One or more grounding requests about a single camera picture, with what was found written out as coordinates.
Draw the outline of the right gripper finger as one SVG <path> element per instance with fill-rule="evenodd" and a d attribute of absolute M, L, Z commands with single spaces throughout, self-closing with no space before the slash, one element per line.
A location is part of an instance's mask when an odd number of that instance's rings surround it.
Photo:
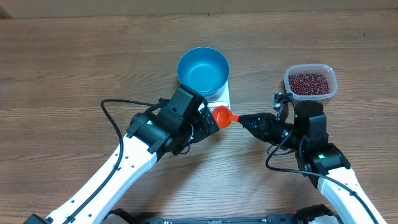
<path fill-rule="evenodd" d="M 256 113 L 256 114 L 245 114 L 241 115 L 238 118 L 239 123 L 241 124 L 257 124 L 260 120 L 266 117 L 265 113 Z"/>
<path fill-rule="evenodd" d="M 263 124 L 243 124 L 243 128 L 247 129 L 255 138 L 264 138 L 264 125 Z"/>

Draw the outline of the orange measuring scoop blue handle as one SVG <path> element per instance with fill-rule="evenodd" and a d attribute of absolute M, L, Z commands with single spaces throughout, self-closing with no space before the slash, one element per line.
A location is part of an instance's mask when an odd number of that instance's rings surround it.
<path fill-rule="evenodd" d="M 227 128 L 232 122 L 239 122 L 239 116 L 232 114 L 231 110 L 225 106 L 216 107 L 212 115 L 220 129 Z"/>

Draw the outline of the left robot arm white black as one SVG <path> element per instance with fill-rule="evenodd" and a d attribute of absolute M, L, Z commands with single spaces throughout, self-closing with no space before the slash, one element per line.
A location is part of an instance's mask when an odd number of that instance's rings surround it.
<path fill-rule="evenodd" d="M 24 224 L 101 223 L 128 188 L 164 154 L 186 154 L 191 144 L 219 130 L 206 98 L 185 85 L 171 99 L 146 104 L 144 112 L 132 117 L 125 135 L 114 119 L 110 122 L 119 139 L 110 158 L 62 206 L 45 218 L 32 214 Z"/>

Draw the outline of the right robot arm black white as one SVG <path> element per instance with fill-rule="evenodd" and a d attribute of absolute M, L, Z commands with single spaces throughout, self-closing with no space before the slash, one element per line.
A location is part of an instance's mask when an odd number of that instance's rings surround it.
<path fill-rule="evenodd" d="M 385 222 L 361 188 L 347 158 L 328 141 L 321 103 L 296 104 L 292 124 L 279 121 L 270 113 L 241 115 L 238 121 L 261 141 L 293 150 L 298 164 L 296 173 L 310 179 L 343 223 Z"/>

